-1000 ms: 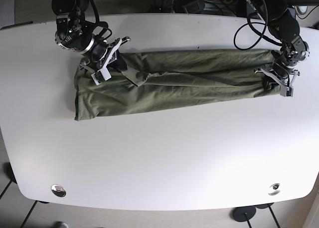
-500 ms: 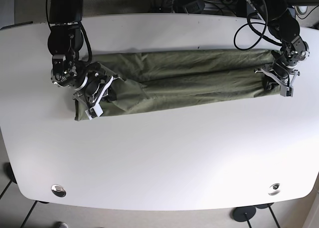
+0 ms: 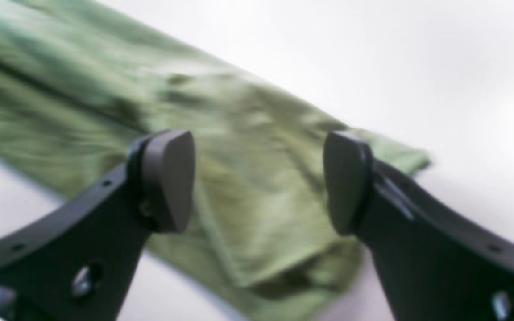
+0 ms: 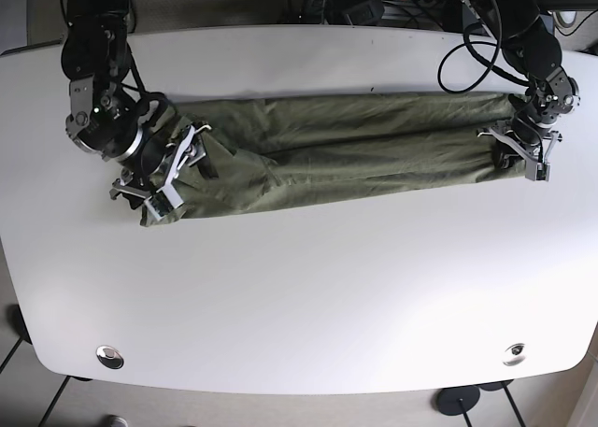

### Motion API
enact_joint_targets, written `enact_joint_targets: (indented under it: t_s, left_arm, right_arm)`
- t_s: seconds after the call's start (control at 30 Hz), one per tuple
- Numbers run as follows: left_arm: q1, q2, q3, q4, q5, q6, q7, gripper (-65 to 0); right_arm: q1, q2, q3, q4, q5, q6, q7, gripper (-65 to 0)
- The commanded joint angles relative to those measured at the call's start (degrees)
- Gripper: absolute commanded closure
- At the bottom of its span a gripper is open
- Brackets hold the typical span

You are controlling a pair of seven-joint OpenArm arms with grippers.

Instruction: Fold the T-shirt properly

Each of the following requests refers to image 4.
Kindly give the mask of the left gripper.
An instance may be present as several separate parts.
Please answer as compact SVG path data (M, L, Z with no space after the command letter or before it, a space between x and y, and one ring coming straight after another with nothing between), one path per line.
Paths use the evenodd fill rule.
M554 76L548 81L533 78L522 98L508 96L515 109L508 120L477 131L478 136L491 136L492 161L496 169L506 170L519 163L549 163L548 157L562 134L554 128L558 119L579 105L577 82L569 76Z

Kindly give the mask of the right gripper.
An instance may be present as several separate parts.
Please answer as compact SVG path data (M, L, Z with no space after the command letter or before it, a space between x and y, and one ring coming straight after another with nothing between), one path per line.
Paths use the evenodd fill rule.
M206 148L211 126L179 112L163 93L115 79L88 76L69 82L69 139L81 150L121 166L110 197L143 203L160 190L176 191L175 180L189 169L203 179L219 173Z

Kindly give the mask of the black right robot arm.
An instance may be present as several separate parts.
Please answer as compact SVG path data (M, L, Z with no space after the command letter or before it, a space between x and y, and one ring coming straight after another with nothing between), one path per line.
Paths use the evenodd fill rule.
M123 197L131 208L162 202L161 173L173 181L185 166L218 178L203 143L206 125L184 122L177 106L149 91L139 75L127 40L133 0L60 0L60 6L70 98L65 131L81 150L121 165L111 198Z

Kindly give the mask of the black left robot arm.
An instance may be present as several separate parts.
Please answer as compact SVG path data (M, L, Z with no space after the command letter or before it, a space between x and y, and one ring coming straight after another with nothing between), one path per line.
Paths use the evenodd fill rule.
M592 9L597 0L461 0L477 17L463 30L463 46L488 73L524 87L525 96L510 95L513 117L482 129L495 138L496 167L524 161L525 176L546 181L548 156L561 141L553 126L577 107L576 81L562 67L559 40L541 18L544 11Z

